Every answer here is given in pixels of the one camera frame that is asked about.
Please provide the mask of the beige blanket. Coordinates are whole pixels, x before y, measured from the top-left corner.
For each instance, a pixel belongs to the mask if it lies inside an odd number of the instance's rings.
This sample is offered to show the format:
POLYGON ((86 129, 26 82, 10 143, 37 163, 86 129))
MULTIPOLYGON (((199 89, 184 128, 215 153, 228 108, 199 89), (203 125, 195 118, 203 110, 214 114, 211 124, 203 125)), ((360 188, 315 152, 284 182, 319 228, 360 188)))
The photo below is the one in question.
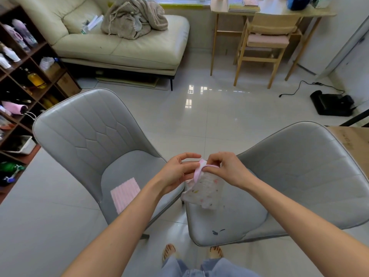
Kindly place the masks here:
POLYGON ((163 7, 154 0, 115 0, 100 28, 106 35, 136 40, 152 29, 166 31, 168 26, 163 7))

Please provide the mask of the white papers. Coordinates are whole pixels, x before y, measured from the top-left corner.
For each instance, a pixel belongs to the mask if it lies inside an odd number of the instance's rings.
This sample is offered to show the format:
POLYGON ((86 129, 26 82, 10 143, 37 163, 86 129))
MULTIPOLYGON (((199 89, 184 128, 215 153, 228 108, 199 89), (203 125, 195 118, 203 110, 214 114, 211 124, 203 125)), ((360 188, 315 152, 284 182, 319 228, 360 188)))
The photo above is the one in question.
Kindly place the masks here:
POLYGON ((90 20, 90 21, 86 20, 83 23, 83 26, 82 26, 82 29, 81 29, 81 34, 86 35, 86 34, 90 33, 97 26, 101 25, 103 20, 104 20, 104 15, 99 15, 99 16, 95 15, 92 20, 90 20))

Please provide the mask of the white plastic basket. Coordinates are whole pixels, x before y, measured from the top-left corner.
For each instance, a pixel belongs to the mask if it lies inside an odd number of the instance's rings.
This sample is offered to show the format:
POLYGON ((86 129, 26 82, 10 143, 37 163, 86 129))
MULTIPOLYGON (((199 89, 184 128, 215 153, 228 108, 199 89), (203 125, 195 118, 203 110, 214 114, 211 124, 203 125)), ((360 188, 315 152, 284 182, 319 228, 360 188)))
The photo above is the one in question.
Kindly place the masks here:
POLYGON ((7 153, 29 155, 36 147, 36 142, 30 135, 14 135, 7 139, 2 147, 7 153))

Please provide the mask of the wooden chair pink cushion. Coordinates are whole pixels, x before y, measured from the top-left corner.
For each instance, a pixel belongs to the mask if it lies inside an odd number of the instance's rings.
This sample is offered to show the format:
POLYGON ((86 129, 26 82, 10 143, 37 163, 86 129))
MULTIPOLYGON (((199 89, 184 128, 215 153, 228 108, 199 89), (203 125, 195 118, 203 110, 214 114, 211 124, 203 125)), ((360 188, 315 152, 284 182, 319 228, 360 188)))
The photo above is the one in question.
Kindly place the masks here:
POLYGON ((268 89, 271 88, 284 52, 290 43, 290 37, 298 31, 300 18, 301 16, 296 13, 288 15, 255 13, 251 21, 246 20, 233 62, 237 65, 234 86, 237 85, 242 62, 249 61, 273 64, 273 72, 267 86, 268 89), (273 55, 246 56, 246 47, 279 50, 279 54, 276 58, 273 55))

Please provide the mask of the wooden desk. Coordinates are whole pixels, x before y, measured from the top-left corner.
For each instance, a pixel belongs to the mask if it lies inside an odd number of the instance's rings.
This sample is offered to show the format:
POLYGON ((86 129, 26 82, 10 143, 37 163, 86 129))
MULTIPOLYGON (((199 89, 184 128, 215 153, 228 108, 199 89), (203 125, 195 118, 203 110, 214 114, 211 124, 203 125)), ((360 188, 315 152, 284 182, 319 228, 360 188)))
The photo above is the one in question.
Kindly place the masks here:
MULTIPOLYGON (((246 20, 251 21, 255 13, 232 13, 228 12, 228 0, 210 0, 210 10, 215 14, 215 28, 213 37, 213 49, 211 55, 211 67, 210 75, 213 74, 214 57, 217 36, 219 35, 242 35, 242 31, 222 31, 219 30, 219 16, 224 15, 240 15, 243 17, 243 24, 245 25, 246 20)), ((291 35, 291 37, 298 37, 299 45, 301 45, 300 51, 296 56, 293 64, 285 77, 285 81, 288 81, 292 73, 297 67, 297 64, 304 54, 313 34, 319 26, 322 18, 335 17, 337 13, 330 7, 326 8, 315 8, 310 3, 304 10, 291 11, 287 8, 287 0, 259 0, 260 13, 275 14, 275 15, 288 15, 288 14, 299 14, 301 16, 298 23, 298 31, 291 35)))

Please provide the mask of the person's right forearm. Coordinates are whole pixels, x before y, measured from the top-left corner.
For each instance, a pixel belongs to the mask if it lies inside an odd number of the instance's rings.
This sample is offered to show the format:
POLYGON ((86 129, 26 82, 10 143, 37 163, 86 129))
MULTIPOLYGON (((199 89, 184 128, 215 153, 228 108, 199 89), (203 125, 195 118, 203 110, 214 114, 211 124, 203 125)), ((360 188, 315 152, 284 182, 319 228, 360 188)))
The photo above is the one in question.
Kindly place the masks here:
POLYGON ((248 170, 242 188, 258 200, 324 277, 369 277, 369 247, 248 170))

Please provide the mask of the white patterned sock pink cuff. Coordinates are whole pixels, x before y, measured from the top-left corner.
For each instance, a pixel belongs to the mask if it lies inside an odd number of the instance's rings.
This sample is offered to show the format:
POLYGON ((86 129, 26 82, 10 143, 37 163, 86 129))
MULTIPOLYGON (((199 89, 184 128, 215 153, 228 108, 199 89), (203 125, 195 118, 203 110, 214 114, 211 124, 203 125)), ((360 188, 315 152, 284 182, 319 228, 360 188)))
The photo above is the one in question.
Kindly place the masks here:
POLYGON ((203 209, 215 210, 219 207, 224 179, 214 174, 203 172, 204 167, 218 168, 216 165, 208 165, 207 161, 201 159, 200 166, 195 170, 193 179, 186 182, 186 190, 181 195, 185 203, 195 204, 203 209))

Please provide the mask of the person's left hand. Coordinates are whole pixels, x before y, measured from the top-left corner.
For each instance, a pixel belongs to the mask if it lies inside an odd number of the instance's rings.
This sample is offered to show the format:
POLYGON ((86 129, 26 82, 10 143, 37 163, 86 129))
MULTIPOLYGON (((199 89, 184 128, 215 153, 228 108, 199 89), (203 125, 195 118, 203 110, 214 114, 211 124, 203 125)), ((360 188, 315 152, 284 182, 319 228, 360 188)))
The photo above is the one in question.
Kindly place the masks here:
POLYGON ((194 175, 183 175, 183 162, 200 162, 201 154, 185 152, 178 154, 164 165, 160 172, 153 178, 160 194, 166 195, 175 190, 181 183, 193 179, 194 175))

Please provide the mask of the stack of books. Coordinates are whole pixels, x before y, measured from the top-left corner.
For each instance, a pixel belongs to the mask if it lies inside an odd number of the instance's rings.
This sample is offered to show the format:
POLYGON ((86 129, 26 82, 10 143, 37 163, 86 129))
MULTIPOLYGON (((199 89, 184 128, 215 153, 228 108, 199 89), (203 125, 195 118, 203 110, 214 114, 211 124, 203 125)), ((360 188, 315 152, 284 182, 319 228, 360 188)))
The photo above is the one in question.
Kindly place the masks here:
POLYGON ((258 13, 259 0, 228 0, 228 12, 232 13, 258 13))

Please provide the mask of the dark wooden shelf unit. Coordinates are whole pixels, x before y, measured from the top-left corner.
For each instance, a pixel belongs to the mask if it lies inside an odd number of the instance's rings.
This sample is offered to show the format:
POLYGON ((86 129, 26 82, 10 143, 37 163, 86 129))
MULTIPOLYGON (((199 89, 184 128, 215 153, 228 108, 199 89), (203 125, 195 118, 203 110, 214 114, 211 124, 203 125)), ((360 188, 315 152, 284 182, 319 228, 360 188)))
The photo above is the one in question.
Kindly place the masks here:
MULTIPOLYGON (((72 75, 25 10, 20 5, 9 8, 5 5, 6 2, 0 3, 0 163, 5 161, 17 163, 26 169, 41 148, 32 132, 34 121, 41 113, 67 99, 58 88, 57 81, 65 72, 71 77, 72 75), (38 41, 38 45, 31 48, 31 52, 25 52, 5 30, 3 25, 11 25, 13 19, 24 22, 38 41), (46 82, 47 87, 44 89, 35 87, 28 80, 25 68, 38 74, 46 82), (26 105, 28 111, 23 115, 10 115, 2 107, 2 101, 26 105), (32 136, 36 147, 29 155, 5 152, 2 150, 5 141, 14 135, 32 136)), ((19 172, 13 183, 0 184, 0 204, 24 172, 25 170, 19 172)))

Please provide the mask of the pink rolled item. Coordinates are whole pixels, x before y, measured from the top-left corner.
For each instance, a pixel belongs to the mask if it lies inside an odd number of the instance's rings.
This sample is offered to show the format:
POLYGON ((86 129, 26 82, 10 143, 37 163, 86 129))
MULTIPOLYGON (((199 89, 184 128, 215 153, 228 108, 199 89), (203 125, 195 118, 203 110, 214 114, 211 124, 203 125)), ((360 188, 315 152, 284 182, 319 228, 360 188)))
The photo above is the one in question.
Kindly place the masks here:
POLYGON ((23 115, 28 111, 28 106, 16 104, 13 102, 2 101, 2 107, 10 113, 10 115, 23 115))

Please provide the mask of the pink folded cloth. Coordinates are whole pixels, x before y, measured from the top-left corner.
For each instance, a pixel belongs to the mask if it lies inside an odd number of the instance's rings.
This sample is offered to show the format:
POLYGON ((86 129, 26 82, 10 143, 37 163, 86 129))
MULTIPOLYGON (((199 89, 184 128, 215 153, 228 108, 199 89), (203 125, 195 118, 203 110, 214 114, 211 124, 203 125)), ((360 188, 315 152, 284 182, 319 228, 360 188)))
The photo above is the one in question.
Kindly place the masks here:
POLYGON ((135 178, 131 178, 111 190, 117 214, 121 214, 141 191, 135 178))

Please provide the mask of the green bottle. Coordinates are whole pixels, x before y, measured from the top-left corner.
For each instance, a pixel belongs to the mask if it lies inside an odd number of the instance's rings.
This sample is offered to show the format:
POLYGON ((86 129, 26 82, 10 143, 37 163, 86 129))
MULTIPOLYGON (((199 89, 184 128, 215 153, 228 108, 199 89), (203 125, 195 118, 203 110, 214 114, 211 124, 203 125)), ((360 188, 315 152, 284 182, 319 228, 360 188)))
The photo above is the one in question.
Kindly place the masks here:
POLYGON ((17 163, 7 161, 0 163, 0 184, 7 185, 13 183, 17 174, 24 170, 25 167, 17 163))

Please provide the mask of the beige floor mat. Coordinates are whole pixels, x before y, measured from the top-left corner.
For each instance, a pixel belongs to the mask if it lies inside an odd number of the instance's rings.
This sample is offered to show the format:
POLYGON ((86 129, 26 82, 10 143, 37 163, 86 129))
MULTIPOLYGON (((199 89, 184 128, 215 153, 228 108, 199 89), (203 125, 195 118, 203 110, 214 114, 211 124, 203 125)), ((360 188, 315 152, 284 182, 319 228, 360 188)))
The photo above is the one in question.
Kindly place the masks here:
POLYGON ((136 87, 136 88, 148 88, 148 89, 156 89, 163 91, 170 91, 172 89, 172 84, 169 79, 162 78, 149 78, 144 79, 143 81, 139 80, 126 80, 126 79, 111 79, 105 77, 97 77, 96 78, 99 83, 105 84, 114 84, 121 85, 127 87, 136 87))

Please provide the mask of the person's left forearm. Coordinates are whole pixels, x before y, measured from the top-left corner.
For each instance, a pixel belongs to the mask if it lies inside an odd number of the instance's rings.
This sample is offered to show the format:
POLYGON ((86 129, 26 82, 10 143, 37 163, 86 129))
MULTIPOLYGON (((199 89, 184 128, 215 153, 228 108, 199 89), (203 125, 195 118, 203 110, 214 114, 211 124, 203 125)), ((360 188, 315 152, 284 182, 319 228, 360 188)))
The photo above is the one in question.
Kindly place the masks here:
POLYGON ((121 277, 166 184, 156 176, 71 263, 61 277, 121 277))

